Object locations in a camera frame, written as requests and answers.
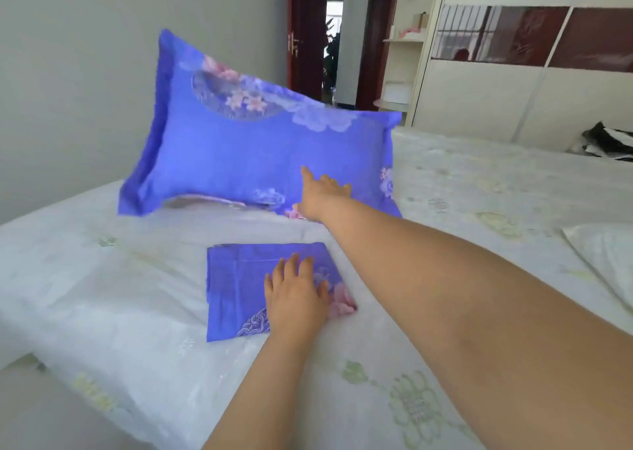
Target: door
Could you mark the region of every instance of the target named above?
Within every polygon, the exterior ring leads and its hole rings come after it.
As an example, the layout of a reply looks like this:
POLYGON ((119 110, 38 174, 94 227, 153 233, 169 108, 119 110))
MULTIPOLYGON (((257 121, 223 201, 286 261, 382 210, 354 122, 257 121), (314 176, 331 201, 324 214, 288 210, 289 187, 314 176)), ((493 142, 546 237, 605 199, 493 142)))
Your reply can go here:
POLYGON ((288 87, 321 101, 327 0, 288 0, 288 87))
POLYGON ((396 0, 369 0, 363 53, 360 60, 358 89, 356 90, 356 110, 378 110, 374 102, 382 93, 382 80, 387 65, 387 44, 389 29, 396 11, 396 0))

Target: hand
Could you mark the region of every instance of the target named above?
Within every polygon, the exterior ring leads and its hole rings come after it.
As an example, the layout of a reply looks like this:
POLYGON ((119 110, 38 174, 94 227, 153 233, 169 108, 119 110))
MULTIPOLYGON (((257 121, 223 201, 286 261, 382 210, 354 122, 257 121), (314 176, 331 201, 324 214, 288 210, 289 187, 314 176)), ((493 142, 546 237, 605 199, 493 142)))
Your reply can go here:
POLYGON ((287 338, 292 344, 309 347, 325 323, 328 311, 328 282, 318 290, 314 284, 314 261, 306 258, 299 265, 298 254, 279 261, 272 277, 264 282, 270 334, 287 338))
POLYGON ((322 175, 321 179, 315 180, 307 167, 301 167, 301 176, 303 176, 303 196, 301 203, 297 205, 297 210, 308 220, 321 222, 323 209, 327 206, 328 199, 351 197, 352 185, 349 183, 341 186, 328 175, 322 175))

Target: mattress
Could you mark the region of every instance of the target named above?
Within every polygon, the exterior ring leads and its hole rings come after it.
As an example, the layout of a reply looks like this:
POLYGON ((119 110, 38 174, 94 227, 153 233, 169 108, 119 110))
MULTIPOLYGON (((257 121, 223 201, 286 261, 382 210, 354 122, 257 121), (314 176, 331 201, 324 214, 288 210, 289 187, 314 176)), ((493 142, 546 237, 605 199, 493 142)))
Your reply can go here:
MULTIPOLYGON (((633 222, 631 164, 405 130, 394 147, 405 218, 485 246, 633 334, 633 316, 560 231, 633 222)), ((359 311, 315 344, 294 445, 480 448, 323 226, 182 200, 118 217, 120 185, 0 226, 0 323, 123 430, 198 450, 265 342, 206 342, 206 247, 323 241, 359 311)))

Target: folded blue fabric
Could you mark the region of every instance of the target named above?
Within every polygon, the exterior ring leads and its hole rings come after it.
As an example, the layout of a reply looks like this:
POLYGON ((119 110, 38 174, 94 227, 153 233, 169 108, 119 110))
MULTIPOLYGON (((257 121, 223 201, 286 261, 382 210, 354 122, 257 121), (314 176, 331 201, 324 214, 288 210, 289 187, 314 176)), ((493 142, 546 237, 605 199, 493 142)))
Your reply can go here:
POLYGON ((323 243, 218 245, 207 250, 207 341, 270 331, 264 278, 293 253, 315 260, 315 285, 329 282, 329 317, 351 314, 356 304, 323 243))
POLYGON ((392 215, 391 129, 400 113, 326 107, 218 63, 161 33, 154 121, 120 192, 118 211, 146 215, 196 196, 301 217, 301 166, 352 185, 352 197, 392 215))

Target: bed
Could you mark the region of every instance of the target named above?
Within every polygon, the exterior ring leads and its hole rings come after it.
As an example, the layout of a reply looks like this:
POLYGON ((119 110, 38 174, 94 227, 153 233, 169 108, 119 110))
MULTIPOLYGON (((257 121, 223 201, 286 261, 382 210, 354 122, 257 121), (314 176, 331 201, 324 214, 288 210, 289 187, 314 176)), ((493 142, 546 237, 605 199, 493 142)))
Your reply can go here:
MULTIPOLYGON (((633 222, 630 164, 406 130, 394 146, 405 218, 485 246, 633 334, 633 315, 559 230, 633 222)), ((206 247, 324 241, 359 311, 315 345, 296 447, 480 448, 324 227, 210 202, 117 217, 120 185, 0 226, 0 323, 123 430, 198 450, 265 341, 206 343, 206 247)))

